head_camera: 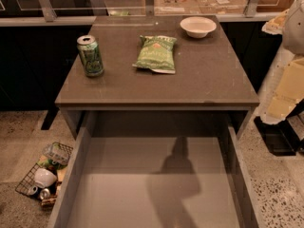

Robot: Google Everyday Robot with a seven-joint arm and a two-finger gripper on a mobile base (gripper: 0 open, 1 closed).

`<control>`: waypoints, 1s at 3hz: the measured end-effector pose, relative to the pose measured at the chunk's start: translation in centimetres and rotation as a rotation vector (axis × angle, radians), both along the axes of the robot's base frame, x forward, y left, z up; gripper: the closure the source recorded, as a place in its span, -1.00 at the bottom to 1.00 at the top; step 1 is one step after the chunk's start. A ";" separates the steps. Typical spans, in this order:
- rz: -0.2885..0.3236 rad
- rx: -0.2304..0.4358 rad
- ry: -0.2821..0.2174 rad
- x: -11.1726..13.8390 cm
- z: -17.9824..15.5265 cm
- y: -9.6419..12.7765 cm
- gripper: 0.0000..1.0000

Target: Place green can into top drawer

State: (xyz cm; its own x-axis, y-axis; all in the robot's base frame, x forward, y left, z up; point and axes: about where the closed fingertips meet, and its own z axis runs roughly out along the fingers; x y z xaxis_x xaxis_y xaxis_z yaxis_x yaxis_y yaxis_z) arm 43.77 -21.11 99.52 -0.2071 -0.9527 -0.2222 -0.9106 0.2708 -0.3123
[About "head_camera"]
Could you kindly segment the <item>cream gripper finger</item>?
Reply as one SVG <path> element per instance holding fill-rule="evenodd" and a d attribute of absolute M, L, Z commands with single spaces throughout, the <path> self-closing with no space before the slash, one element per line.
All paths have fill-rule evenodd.
<path fill-rule="evenodd" d="M 270 96 L 270 102 L 260 114 L 265 124 L 284 121 L 304 99 L 304 58 L 292 60 L 285 66 L 282 76 Z"/>

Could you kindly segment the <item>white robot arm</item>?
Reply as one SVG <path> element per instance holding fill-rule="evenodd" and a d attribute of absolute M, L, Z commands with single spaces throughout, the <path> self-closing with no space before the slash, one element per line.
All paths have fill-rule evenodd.
<path fill-rule="evenodd" d="M 262 29 L 280 33 L 282 44 L 258 92 L 257 115 L 265 124 L 278 124 L 304 99 L 304 0 L 295 0 Z"/>

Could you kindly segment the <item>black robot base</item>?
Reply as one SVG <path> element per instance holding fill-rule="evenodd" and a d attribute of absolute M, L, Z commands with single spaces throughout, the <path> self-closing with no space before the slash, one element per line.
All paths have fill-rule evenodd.
<path fill-rule="evenodd" d="M 278 124 L 266 124 L 255 117 L 256 128 L 267 149 L 275 156 L 294 156 L 304 153 L 304 140 L 295 132 L 288 120 Z"/>

